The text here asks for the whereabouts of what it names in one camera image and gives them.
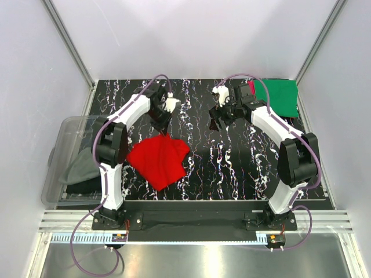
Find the red t shirt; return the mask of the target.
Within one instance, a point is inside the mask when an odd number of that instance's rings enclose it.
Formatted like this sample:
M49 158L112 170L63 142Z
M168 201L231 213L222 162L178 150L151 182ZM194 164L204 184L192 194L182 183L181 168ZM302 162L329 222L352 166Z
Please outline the red t shirt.
M161 191L186 176L183 160L189 152L184 141L158 135L135 144L126 160L156 191Z

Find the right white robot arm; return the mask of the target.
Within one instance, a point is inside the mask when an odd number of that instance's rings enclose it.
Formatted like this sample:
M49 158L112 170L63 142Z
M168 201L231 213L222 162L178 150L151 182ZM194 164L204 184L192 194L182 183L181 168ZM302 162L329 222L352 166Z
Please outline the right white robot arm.
M264 210L254 218L246 219L253 229L278 230L289 221L293 203L300 190L310 181L319 181L318 139L313 133L302 133L284 122L265 100L259 100L248 84L238 85L233 91L226 86L215 86L212 94L218 103L210 109L209 128L218 131L244 119L259 128L279 148L277 172L279 183Z

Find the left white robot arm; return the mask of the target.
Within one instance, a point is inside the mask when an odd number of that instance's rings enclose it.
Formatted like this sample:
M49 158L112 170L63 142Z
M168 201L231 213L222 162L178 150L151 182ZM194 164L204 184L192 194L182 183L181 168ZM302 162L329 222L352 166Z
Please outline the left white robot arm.
M129 153L128 130L147 114L152 127L164 135L178 106L180 100L164 88L146 89L133 94L114 114L95 121L92 155L100 171L102 197L98 208L92 211L92 229L121 229L129 225L122 196L122 166Z

